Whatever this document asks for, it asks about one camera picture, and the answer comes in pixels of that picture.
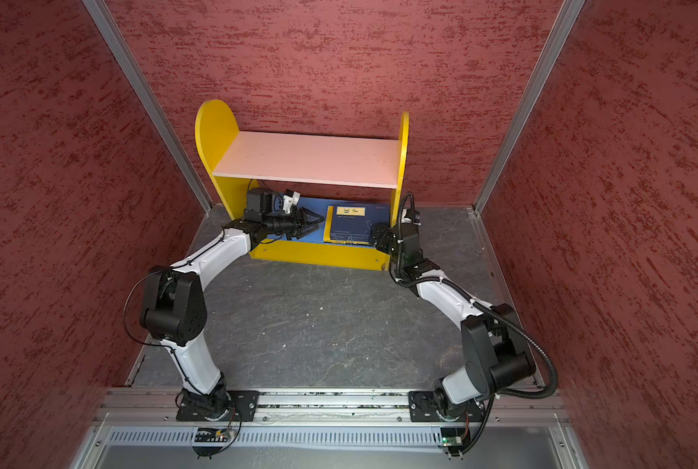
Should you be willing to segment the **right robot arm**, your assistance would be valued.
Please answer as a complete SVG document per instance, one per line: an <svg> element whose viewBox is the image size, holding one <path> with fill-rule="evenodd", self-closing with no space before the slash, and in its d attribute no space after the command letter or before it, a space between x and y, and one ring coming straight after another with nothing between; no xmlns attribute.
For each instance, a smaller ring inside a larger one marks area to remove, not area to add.
<svg viewBox="0 0 698 469"><path fill-rule="evenodd" d="M460 330L464 365L436 384L434 399L440 414L457 416L466 406L497 395L542 397L539 391L512 387L533 375L536 364L509 305L483 301L452 281L424 256L417 224L403 222L395 228L376 224L370 245L391 257L391 276L399 286L435 306Z"/></svg>

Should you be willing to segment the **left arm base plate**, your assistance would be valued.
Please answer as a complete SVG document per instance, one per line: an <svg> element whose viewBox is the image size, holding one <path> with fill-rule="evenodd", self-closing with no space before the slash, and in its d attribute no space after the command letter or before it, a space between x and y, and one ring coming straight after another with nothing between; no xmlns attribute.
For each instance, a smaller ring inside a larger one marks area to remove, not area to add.
<svg viewBox="0 0 698 469"><path fill-rule="evenodd" d="M179 422L251 422L260 393L254 390L199 395L183 389L175 398Z"/></svg>

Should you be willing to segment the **yellow cartoon cover book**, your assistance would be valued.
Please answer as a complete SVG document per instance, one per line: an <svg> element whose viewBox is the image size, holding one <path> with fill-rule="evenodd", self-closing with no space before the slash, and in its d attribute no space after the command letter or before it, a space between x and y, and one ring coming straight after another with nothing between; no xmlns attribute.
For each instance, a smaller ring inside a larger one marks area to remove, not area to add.
<svg viewBox="0 0 698 469"><path fill-rule="evenodd" d="M325 229L323 230L323 241L325 243L333 243L331 236L333 216L334 206L329 205L329 207L327 207L327 216L325 216Z"/></svg>

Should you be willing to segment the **small navy book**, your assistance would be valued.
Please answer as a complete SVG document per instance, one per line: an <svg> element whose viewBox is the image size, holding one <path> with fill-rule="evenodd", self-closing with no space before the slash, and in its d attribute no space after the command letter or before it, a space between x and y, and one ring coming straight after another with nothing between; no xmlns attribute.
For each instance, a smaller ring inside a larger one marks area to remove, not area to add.
<svg viewBox="0 0 698 469"><path fill-rule="evenodd" d="M372 226L390 221L390 206L387 204L333 206L331 236L335 244L369 245Z"/></svg>

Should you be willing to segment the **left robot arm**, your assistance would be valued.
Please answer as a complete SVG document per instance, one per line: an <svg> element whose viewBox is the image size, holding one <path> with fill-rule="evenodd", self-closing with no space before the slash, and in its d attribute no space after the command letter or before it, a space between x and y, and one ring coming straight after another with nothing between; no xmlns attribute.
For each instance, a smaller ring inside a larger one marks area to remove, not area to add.
<svg viewBox="0 0 698 469"><path fill-rule="evenodd" d="M299 193L252 189L246 194L243 216L224 225L217 238L146 277L139 323L167 351L182 377L180 408L209 421L230 417L236 410L205 341L205 288L264 242L301 240L323 222L323 215L300 205Z"/></svg>

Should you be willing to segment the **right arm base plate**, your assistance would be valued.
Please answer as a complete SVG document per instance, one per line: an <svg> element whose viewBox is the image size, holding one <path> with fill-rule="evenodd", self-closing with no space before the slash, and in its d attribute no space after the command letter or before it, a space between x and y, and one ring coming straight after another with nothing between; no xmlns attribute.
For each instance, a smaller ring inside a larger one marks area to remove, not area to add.
<svg viewBox="0 0 698 469"><path fill-rule="evenodd" d="M473 412L463 405L450 406L437 391L409 391L409 417L414 423L464 422Z"/></svg>

